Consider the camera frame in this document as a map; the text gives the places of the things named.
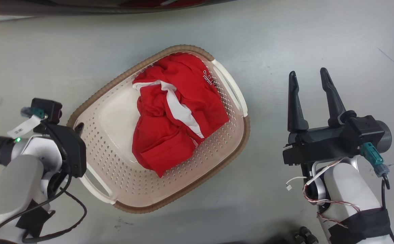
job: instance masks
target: basket rim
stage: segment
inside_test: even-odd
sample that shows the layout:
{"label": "basket rim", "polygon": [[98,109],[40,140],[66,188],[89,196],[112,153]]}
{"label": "basket rim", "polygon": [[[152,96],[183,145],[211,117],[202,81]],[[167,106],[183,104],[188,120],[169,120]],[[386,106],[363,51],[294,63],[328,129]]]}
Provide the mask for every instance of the basket rim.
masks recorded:
{"label": "basket rim", "polygon": [[[197,46],[192,46],[192,45],[177,45],[177,46],[171,46],[169,48],[164,49],[163,51],[160,51],[159,53],[149,57],[148,59],[138,63],[134,67],[130,68],[129,70],[125,71],[123,74],[119,75],[112,81],[110,81],[107,85],[105,85],[103,88],[99,89],[95,94],[93,94],[89,99],[87,99],[83,104],[81,104],[70,116],[67,126],[73,128],[73,126],[76,123],[76,120],[78,119],[81,114],[87,110],[92,104],[94,104],[101,96],[103,96],[105,93],[110,91],[113,87],[118,85],[120,82],[123,80],[129,78],[131,75],[135,74],[137,71],[141,70],[142,68],[145,68],[146,66],[150,65],[153,62],[156,62],[157,60],[160,60],[163,57],[166,57],[168,55],[174,54],[174,53],[179,53],[179,52],[194,52],[196,54],[199,54],[200,56],[204,57],[206,60],[209,62],[212,62],[214,60],[214,57],[209,54],[207,51],[205,51],[202,48],[199,48]],[[232,162],[245,148],[248,139],[249,139],[249,134],[250,134],[250,121],[249,117],[243,118],[244,120],[244,133],[242,136],[242,140],[239,143],[239,146],[234,150],[233,153],[231,153],[226,159],[224,159],[222,162],[220,162],[218,165],[216,165],[214,168],[212,168],[209,172],[201,176],[199,179],[196,181],[192,182],[191,184],[187,185],[183,189],[179,190],[176,193],[173,193],[171,196],[168,196],[167,198],[152,204],[150,206],[146,207],[133,207],[129,206],[126,204],[121,203],[120,201],[116,201],[115,204],[113,204],[114,207],[118,208],[119,210],[129,212],[129,213],[134,213],[134,214],[143,214],[143,213],[149,213],[153,212],[155,210],[158,210],[159,208],[162,208],[173,201],[181,198],[182,196],[186,195],[187,193],[190,193],[192,190],[206,182],[208,179],[212,178],[214,175],[216,175],[221,169],[225,168],[230,162]]]}

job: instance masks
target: cable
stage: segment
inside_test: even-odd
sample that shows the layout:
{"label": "cable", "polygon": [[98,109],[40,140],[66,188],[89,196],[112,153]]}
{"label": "cable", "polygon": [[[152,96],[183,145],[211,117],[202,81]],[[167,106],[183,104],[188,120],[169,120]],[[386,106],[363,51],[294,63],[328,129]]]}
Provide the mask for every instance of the cable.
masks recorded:
{"label": "cable", "polygon": [[25,211],[22,211],[22,212],[20,212],[20,213],[18,213],[18,214],[16,214],[16,215],[14,215],[14,216],[12,216],[12,217],[6,219],[5,221],[3,221],[3,222],[0,224],[0,228],[3,227],[4,225],[8,224],[10,221],[12,221],[12,220],[14,220],[14,219],[17,219],[17,218],[19,218],[20,216],[22,216],[22,215],[24,215],[24,214],[26,214],[26,213],[28,213],[28,212],[31,212],[31,211],[33,211],[33,210],[36,210],[36,209],[38,209],[39,207],[43,207],[44,205],[46,205],[46,204],[48,204],[48,203],[54,201],[55,199],[57,199],[59,196],[61,196],[63,193],[65,193],[66,189],[67,189],[67,188],[69,187],[69,185],[70,185],[71,180],[72,180],[72,177],[69,176],[69,179],[68,179],[68,181],[67,181],[65,187],[64,187],[59,193],[57,193],[57,194],[56,194],[55,196],[53,196],[52,198],[50,198],[50,199],[48,199],[48,200],[46,200],[46,201],[40,203],[40,204],[37,205],[37,206],[34,206],[34,207],[32,207],[32,208],[29,208],[29,209],[27,209],[27,210],[25,210]]}
{"label": "cable", "polygon": [[306,177],[306,176],[296,176],[296,177],[293,177],[292,179],[289,179],[289,180],[286,182],[286,188],[287,188],[287,190],[291,190],[291,189],[292,189],[292,186],[289,185],[289,182],[291,182],[291,181],[293,181],[293,180],[296,180],[296,179],[307,179],[307,177]]}
{"label": "cable", "polygon": [[[382,180],[382,187],[381,187],[381,193],[382,193],[382,209],[386,209],[386,202],[385,202],[385,180]],[[391,237],[392,242],[394,242],[394,233],[392,233],[391,227],[390,227],[390,234],[389,236]]]}
{"label": "cable", "polygon": [[385,181],[382,180],[382,209],[386,209],[386,202],[385,202]]}
{"label": "cable", "polygon": [[337,161],[334,161],[330,164],[328,164],[325,168],[323,168],[319,173],[317,173],[313,178],[311,178],[308,182],[305,183],[305,185],[310,185],[312,182],[314,182],[317,178],[319,178],[323,173],[325,173],[326,170],[329,170],[331,167],[334,167],[337,165],[339,162],[341,162],[343,159],[339,159]]}
{"label": "cable", "polygon": [[389,186],[388,175],[387,175],[387,174],[382,174],[382,178],[383,178],[383,180],[384,180],[384,182],[385,182],[385,185],[386,185],[387,189],[389,190],[389,189],[390,189],[390,186]]}
{"label": "cable", "polygon": [[52,234],[48,234],[45,236],[41,236],[38,238],[26,238],[26,236],[28,235],[27,232],[25,232],[24,237],[22,238],[22,242],[23,243],[37,243],[37,242],[41,242],[41,241],[47,241],[47,240],[51,240],[53,238],[57,238],[59,236],[64,235],[65,233],[70,232],[71,230],[75,229],[76,226],[78,226],[82,220],[85,218],[85,216],[87,215],[87,208],[84,206],[84,204],[75,196],[73,196],[72,194],[68,193],[66,190],[64,190],[63,188],[60,188],[67,196],[70,196],[73,200],[75,200],[77,203],[79,203],[79,205],[81,205],[81,207],[84,209],[84,215],[82,215],[82,217],[79,219],[78,222],[76,222],[76,224],[74,224],[73,226],[71,226],[70,228],[67,228],[65,230],[61,230],[58,231],[56,233],[52,233]]}
{"label": "cable", "polygon": [[346,225],[344,225],[344,224],[342,224],[341,222],[336,221],[336,220],[334,220],[334,219],[326,218],[325,216],[323,216],[323,215],[322,215],[321,213],[319,213],[319,212],[317,212],[317,216],[318,216],[318,217],[321,217],[322,219],[324,219],[324,220],[326,220],[326,221],[334,222],[334,223],[336,223],[336,224],[338,224],[338,225],[340,225],[340,226],[342,226],[342,227],[344,227],[344,228],[347,229],[347,226],[346,226]]}
{"label": "cable", "polygon": [[[310,179],[309,181],[307,181],[305,184],[304,184],[304,188],[302,189],[302,192],[303,192],[303,194],[304,194],[304,197],[305,197],[305,199],[307,199],[307,201],[309,201],[309,202],[312,202],[312,203],[333,203],[333,204],[342,204],[342,205],[345,205],[345,206],[350,206],[350,207],[353,207],[357,212],[361,212],[361,209],[359,208],[359,206],[358,205],[353,205],[353,204],[351,204],[350,202],[346,202],[346,201],[331,201],[331,200],[329,200],[329,199],[311,199],[311,198],[309,198],[308,196],[307,196],[307,193],[305,193],[305,190],[307,189],[307,187],[311,184],[311,183],[313,183],[317,178],[319,178],[323,173],[325,173],[327,170],[329,170],[331,167],[334,167],[335,165],[337,165],[339,162],[341,162],[342,161],[342,159],[339,159],[339,160],[337,160],[337,161],[334,161],[334,162],[332,162],[332,163],[330,163],[330,164],[328,164],[325,168],[323,168],[319,173],[317,173],[312,179]],[[341,222],[339,222],[339,221],[336,221],[335,219],[330,219],[330,218],[326,218],[325,216],[323,216],[321,213],[319,213],[319,212],[317,212],[317,216],[318,217],[320,217],[320,218],[322,218],[322,219],[324,219],[324,220],[326,220],[326,221],[331,221],[331,222],[334,222],[334,223],[336,223],[336,224],[338,224],[338,225],[340,225],[340,226],[342,226],[342,227],[344,227],[344,228],[347,228],[347,226],[346,225],[344,225],[344,224],[342,224]]]}

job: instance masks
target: label tag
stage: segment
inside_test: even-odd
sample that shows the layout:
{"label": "label tag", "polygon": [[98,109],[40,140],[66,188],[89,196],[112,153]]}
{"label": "label tag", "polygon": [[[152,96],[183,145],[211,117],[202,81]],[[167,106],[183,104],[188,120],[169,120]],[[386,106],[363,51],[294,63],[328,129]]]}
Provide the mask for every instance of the label tag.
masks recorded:
{"label": "label tag", "polygon": [[14,128],[13,130],[7,132],[8,136],[13,139],[21,137],[34,129],[36,126],[40,125],[41,119],[37,116],[31,116],[30,119],[25,120],[22,124]]}
{"label": "label tag", "polygon": [[288,145],[287,147],[283,147],[283,151],[286,151],[287,149],[293,148],[292,145]]}

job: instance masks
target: black strap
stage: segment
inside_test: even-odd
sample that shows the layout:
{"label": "black strap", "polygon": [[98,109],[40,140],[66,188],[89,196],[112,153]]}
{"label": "black strap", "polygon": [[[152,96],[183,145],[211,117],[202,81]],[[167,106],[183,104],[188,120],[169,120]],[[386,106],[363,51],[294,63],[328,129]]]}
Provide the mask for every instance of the black strap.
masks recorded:
{"label": "black strap", "polygon": [[388,210],[375,208],[356,213],[329,228],[332,244],[356,244],[367,238],[389,235],[391,233]]}
{"label": "black strap", "polygon": [[[30,205],[28,205],[28,209],[37,205],[38,204],[34,200],[31,200]],[[55,211],[49,214],[43,209],[43,207],[39,207],[36,210],[22,215],[21,218],[19,218],[16,227],[27,230],[27,232],[33,237],[39,237],[43,224],[51,218],[54,213]]]}

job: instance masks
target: plastic basket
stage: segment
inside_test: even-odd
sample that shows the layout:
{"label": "plastic basket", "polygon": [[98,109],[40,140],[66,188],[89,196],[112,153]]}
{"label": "plastic basket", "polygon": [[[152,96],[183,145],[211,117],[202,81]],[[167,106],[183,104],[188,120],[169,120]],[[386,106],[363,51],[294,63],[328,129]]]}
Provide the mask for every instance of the plastic basket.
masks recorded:
{"label": "plastic basket", "polygon": [[[193,54],[205,63],[230,121],[208,137],[189,160],[160,179],[154,171],[139,165],[131,151],[140,116],[136,106],[139,93],[132,88],[132,81],[145,68],[174,53]],[[71,115],[67,126],[75,128],[81,123],[87,170],[99,184],[87,174],[81,178],[82,183],[101,201],[130,213],[157,210],[217,174],[242,152],[250,132],[248,109],[234,79],[212,55],[189,45],[167,48],[109,82]]]}

